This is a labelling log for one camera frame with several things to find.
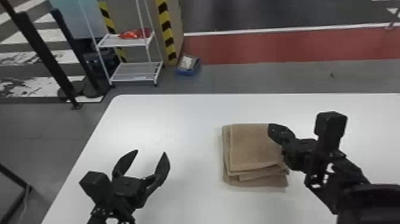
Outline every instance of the gray floor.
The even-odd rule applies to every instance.
[[[22,223],[36,224],[117,95],[399,92],[399,69],[400,60],[265,63],[203,66],[197,76],[184,77],[167,67],[158,88],[119,84],[102,103],[85,104],[79,111],[69,104],[0,104],[0,162],[34,186]]]

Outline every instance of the hazard stripe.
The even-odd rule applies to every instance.
[[[115,31],[115,25],[110,16],[110,11],[108,10],[108,6],[105,2],[99,2],[99,8],[101,15],[103,16],[105,26],[107,27],[108,33],[117,34]],[[126,62],[126,54],[122,48],[116,48],[117,55],[121,58],[122,62]]]
[[[166,0],[155,0],[158,8],[158,19],[162,30],[162,39],[165,44],[168,62],[166,64],[176,65],[178,63],[174,43],[174,32],[171,27],[170,13]]]

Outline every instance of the brown towel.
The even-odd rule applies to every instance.
[[[281,147],[268,137],[268,124],[235,124],[230,127],[229,159],[231,172],[260,169],[282,161]]]
[[[278,186],[285,187],[288,185],[285,175],[289,173],[288,168],[282,161],[282,156],[280,155],[280,146],[273,145],[275,148],[266,148],[271,150],[276,150],[275,157],[272,159],[270,164],[274,164],[268,167],[261,167],[259,169],[249,169],[241,171],[231,171],[230,170],[230,153],[231,153],[231,129],[232,126],[224,126],[222,128],[223,133],[223,159],[224,159],[224,181],[235,186]]]
[[[228,176],[239,176],[240,181],[247,181],[250,179],[256,179],[256,178],[261,178],[263,176],[282,176],[282,175],[288,175],[289,174],[289,169],[286,167],[285,163],[280,159],[276,165],[272,165],[269,167],[263,167],[260,169],[254,169],[254,170],[245,170],[245,171],[238,171],[238,172],[232,172],[230,171],[230,129],[231,126],[224,126],[222,128],[222,134],[223,134],[223,148],[224,148],[224,163],[225,166],[227,167],[227,175]]]
[[[285,176],[266,176],[249,181],[239,181],[237,176],[227,175],[226,166],[224,166],[223,180],[232,186],[273,186],[277,188],[284,188],[288,186],[288,180]]]

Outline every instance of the red object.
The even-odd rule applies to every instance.
[[[142,29],[136,29],[123,32],[119,34],[118,37],[122,39],[142,39],[144,36],[145,38],[149,38],[150,35],[151,35],[151,29],[145,28],[145,35],[143,35]]]
[[[400,58],[400,29],[318,30],[287,33],[188,36],[183,52],[203,64]]]

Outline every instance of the metal shelf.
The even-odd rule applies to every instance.
[[[111,76],[113,82],[139,82],[157,80],[163,61],[147,63],[121,63]]]
[[[83,18],[85,19],[87,28],[89,29],[90,37],[92,38],[93,43],[96,43],[96,37],[94,35],[92,26],[90,25],[90,21],[88,19],[88,15],[86,14],[85,8],[82,4],[83,0],[78,0],[80,10],[83,14]],[[122,39],[118,37],[118,34],[115,33],[108,33],[106,34],[101,41],[96,44],[96,52],[99,55],[99,60],[101,63],[101,66],[103,68],[103,71],[105,73],[105,77],[108,80],[108,83],[110,85],[113,84],[113,82],[137,82],[137,81],[152,81],[154,83],[154,86],[157,86],[157,79],[158,76],[160,75],[161,68],[164,65],[164,62],[162,61],[163,55],[161,54],[160,50],[160,45],[156,40],[155,44],[157,46],[157,52],[158,56],[161,61],[159,62],[154,62],[152,61],[151,55],[150,55],[150,50],[149,50],[149,45],[155,39],[155,29],[153,25],[153,21],[151,20],[151,15],[149,11],[149,6],[147,1],[140,1],[141,4],[145,5],[146,8],[146,15],[147,19],[150,23],[151,27],[151,35],[148,38],[141,38],[141,39]],[[137,17],[140,22],[140,29],[145,30],[145,26],[143,24],[143,18],[142,18],[142,12],[140,9],[140,3],[139,0],[135,0],[136,4],[136,9],[137,9]],[[100,52],[100,48],[114,48],[116,51],[116,48],[119,47],[135,47],[135,46],[144,46],[146,50],[146,56],[147,56],[147,62],[144,63],[125,63],[123,62],[122,58],[118,56],[120,60],[120,65],[117,67],[117,69],[114,71],[114,74],[110,76],[110,73],[108,72],[108,68],[104,62],[104,59],[102,57],[102,54]]]
[[[154,32],[151,32],[150,37],[145,39],[122,39],[118,37],[118,34],[106,34],[97,44],[97,46],[99,48],[114,48],[118,46],[148,46],[153,38]]]

